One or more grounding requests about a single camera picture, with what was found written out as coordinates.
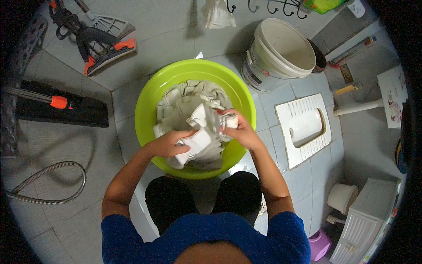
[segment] toilet flush pipe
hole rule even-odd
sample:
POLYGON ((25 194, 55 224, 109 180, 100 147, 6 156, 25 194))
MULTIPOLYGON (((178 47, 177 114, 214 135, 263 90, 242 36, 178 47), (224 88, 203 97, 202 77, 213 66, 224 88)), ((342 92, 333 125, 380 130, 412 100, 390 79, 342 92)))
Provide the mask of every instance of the toilet flush pipe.
POLYGON ((384 106, 384 102, 381 99, 369 102, 369 103, 362 103, 359 104, 357 106, 351 106, 351 107, 346 107, 346 108, 342 108, 342 109, 337 109, 334 111, 334 116, 339 116, 342 114, 350 114, 350 113, 355 113, 355 112, 359 112, 359 111, 363 111, 363 110, 368 110, 368 109, 372 109, 372 108, 377 108, 377 107, 382 107, 384 106))

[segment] lime green basin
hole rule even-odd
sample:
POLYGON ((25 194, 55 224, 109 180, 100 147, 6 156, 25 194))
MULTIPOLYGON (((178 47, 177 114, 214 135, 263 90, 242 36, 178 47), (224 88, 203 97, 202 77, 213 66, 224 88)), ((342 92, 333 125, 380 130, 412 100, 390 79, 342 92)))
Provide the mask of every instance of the lime green basin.
MULTIPOLYGON (((164 92, 172 85, 193 80, 208 80, 220 85, 232 101, 233 107, 256 126, 255 104, 251 93, 242 79, 230 69, 209 60, 183 60, 164 67, 147 82, 139 95, 135 109, 135 129, 141 146, 155 139, 152 127, 157 124, 155 105, 164 92)), ((201 171, 192 167, 174 169, 162 157, 152 162, 163 171, 185 179, 207 179, 218 176, 238 163, 245 155, 244 149, 236 140, 230 141, 223 151, 223 166, 219 170, 201 171)))

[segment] pink plastic container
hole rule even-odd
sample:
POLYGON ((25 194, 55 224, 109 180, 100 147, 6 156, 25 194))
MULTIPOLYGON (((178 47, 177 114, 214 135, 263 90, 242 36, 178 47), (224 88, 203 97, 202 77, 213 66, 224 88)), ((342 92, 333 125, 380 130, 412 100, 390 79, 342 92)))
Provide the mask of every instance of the pink plastic container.
POLYGON ((318 261, 322 258, 331 247, 331 240, 327 237, 322 229, 318 230, 310 238, 308 238, 311 245, 311 260, 318 261))

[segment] white bucket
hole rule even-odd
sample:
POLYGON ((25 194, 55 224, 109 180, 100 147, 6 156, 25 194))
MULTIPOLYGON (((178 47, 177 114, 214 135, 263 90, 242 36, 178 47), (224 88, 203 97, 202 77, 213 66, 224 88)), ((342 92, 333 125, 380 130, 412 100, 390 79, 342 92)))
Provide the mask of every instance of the white bucket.
POLYGON ((314 50, 298 29, 283 20, 268 18, 255 30, 241 75, 252 89, 269 93, 292 79, 308 76, 315 63, 314 50))
POLYGON ((339 210, 343 215, 349 213, 349 207, 357 197, 357 187, 355 185, 345 185, 336 183, 328 195, 327 204, 334 209, 339 210))

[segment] white cabinet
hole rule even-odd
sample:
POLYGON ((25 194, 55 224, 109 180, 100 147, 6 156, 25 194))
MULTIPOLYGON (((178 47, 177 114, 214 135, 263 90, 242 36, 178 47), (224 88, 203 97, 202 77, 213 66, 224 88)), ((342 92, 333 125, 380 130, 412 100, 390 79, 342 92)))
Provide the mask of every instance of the white cabinet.
POLYGON ((334 264, 358 264, 379 237, 394 206, 398 182, 368 179, 349 208, 334 264))

